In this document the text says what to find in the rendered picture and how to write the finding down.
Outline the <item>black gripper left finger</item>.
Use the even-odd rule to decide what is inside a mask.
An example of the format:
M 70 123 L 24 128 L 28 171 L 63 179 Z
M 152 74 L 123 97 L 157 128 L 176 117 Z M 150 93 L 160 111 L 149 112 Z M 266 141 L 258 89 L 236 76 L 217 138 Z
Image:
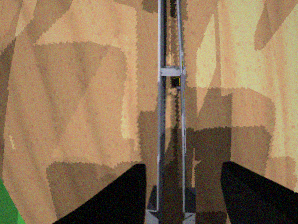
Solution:
M 146 165 L 136 164 L 53 224 L 144 224 Z

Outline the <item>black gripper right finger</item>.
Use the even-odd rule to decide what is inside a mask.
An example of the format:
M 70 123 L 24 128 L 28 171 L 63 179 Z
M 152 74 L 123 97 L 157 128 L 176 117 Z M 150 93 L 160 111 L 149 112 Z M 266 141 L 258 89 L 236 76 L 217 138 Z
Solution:
M 237 163 L 221 165 L 230 224 L 298 224 L 298 193 Z

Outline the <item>tan wooden board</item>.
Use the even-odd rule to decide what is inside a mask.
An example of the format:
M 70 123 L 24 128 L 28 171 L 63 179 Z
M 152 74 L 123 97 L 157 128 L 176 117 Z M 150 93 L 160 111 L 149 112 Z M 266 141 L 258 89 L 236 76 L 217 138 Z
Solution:
M 298 0 L 181 0 L 186 186 L 230 224 L 221 165 L 298 193 Z M 166 76 L 164 221 L 182 224 L 181 92 Z M 0 179 L 53 224 L 136 164 L 158 169 L 157 0 L 0 0 Z

